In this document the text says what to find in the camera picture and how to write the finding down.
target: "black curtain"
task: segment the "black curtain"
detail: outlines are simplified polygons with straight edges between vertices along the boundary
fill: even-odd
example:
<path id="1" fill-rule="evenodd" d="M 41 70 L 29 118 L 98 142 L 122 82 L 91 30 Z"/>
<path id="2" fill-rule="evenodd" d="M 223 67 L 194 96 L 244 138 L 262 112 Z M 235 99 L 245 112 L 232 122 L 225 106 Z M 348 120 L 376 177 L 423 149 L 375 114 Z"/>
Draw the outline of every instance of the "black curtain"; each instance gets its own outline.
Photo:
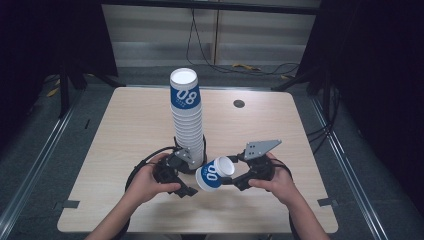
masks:
<path id="1" fill-rule="evenodd" d="M 38 98 L 44 79 L 67 62 L 117 76 L 98 0 L 0 1 L 0 147 Z"/>

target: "stack of paper cups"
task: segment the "stack of paper cups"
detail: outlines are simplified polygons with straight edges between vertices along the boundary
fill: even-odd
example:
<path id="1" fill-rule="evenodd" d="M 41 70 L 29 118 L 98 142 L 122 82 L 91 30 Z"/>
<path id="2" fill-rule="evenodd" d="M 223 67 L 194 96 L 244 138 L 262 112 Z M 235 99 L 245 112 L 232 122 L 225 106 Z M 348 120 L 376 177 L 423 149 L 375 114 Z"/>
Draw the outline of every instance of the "stack of paper cups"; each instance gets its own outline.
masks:
<path id="1" fill-rule="evenodd" d="M 174 118 L 175 137 L 178 145 L 189 148 L 194 164 L 203 163 L 202 102 L 197 74 L 189 68 L 180 68 L 171 73 L 171 110 Z"/>

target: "electrical cable on wall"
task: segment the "electrical cable on wall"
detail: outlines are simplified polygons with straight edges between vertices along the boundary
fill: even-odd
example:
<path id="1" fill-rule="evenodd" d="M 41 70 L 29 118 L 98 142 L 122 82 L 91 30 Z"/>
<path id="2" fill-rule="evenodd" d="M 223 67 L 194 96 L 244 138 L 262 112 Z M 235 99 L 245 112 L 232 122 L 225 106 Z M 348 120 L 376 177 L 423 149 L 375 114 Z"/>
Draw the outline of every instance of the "electrical cable on wall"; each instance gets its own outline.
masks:
<path id="1" fill-rule="evenodd" d="M 278 65 L 277 68 L 272 72 L 263 72 L 260 69 L 256 70 L 256 71 L 237 71 L 237 70 L 228 69 L 228 68 L 225 68 L 225 67 L 220 67 L 220 66 L 217 66 L 217 65 L 210 64 L 209 61 L 207 60 L 206 56 L 205 56 L 205 53 L 203 52 L 202 43 L 200 41 L 199 32 L 197 30 L 196 19 L 194 17 L 194 9 L 191 9 L 191 16 L 192 16 L 192 21 L 191 21 L 191 27 L 190 27 L 190 35 L 189 35 L 189 39 L 188 39 L 188 43 L 187 43 L 186 59 L 193 66 L 209 66 L 213 70 L 218 71 L 220 73 L 240 73 L 240 74 L 246 74 L 246 75 L 251 75 L 251 76 L 284 75 L 284 74 L 288 74 L 288 73 L 293 72 L 294 70 L 296 70 L 299 67 L 298 63 L 283 63 L 283 64 Z M 198 44 L 199 44 L 200 51 L 202 53 L 203 60 L 206 62 L 206 64 L 196 64 L 196 63 L 193 63 L 192 61 L 190 61 L 190 59 L 189 59 L 188 55 L 189 55 L 189 51 L 190 51 L 190 43 L 191 43 L 191 36 L 192 36 L 192 33 L 193 33 L 193 27 L 194 27 L 194 30 L 196 32 L 197 41 L 198 41 Z M 289 69 L 288 71 L 285 71 L 285 72 L 279 72 L 279 73 L 277 72 L 281 67 L 289 66 L 289 65 L 294 65 L 294 67 Z"/>

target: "human arm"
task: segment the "human arm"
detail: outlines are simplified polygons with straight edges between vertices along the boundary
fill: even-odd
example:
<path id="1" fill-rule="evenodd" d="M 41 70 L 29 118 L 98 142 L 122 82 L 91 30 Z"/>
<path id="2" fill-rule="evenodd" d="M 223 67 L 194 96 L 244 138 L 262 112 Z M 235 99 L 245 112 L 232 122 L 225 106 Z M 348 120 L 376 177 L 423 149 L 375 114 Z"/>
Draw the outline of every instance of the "human arm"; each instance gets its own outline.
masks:
<path id="1" fill-rule="evenodd" d="M 267 156 L 276 159 L 271 153 L 267 153 Z M 272 192 L 281 203 L 287 206 L 293 225 L 302 240 L 330 239 L 312 209 L 296 188 L 287 170 L 276 167 L 271 181 L 251 179 L 249 185 Z"/>
<path id="2" fill-rule="evenodd" d="M 86 240 L 112 239 L 127 223 L 138 206 L 150 201 L 158 193 L 173 192 L 181 187 L 179 183 L 157 183 L 153 177 L 154 164 L 166 155 L 162 153 L 154 156 L 140 169 L 116 206 L 87 236 Z"/>

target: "human hand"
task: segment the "human hand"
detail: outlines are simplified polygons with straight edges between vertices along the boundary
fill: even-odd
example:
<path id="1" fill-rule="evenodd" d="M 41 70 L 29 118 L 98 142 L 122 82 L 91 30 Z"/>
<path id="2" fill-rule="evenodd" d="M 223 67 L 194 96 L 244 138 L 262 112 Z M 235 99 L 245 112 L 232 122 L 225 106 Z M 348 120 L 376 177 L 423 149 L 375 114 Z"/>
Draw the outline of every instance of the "human hand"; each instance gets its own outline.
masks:
<path id="1" fill-rule="evenodd" d="M 156 167 L 155 164 L 167 155 L 169 154 L 161 153 L 150 159 L 148 164 L 142 167 L 135 175 L 123 199 L 126 199 L 130 204 L 138 207 L 142 203 L 150 201 L 158 193 L 173 192 L 180 189 L 181 185 L 179 183 L 161 184 L 156 182 L 153 177 L 153 170 Z"/>
<path id="2" fill-rule="evenodd" d="M 277 159 L 272 153 L 266 154 L 270 159 Z M 272 160 L 274 164 L 281 164 L 280 161 Z M 281 203 L 290 204 L 294 197 L 299 193 L 294 185 L 293 179 L 289 172 L 284 168 L 275 167 L 274 177 L 271 181 L 251 179 L 249 185 L 256 188 L 268 190 L 280 200 Z"/>

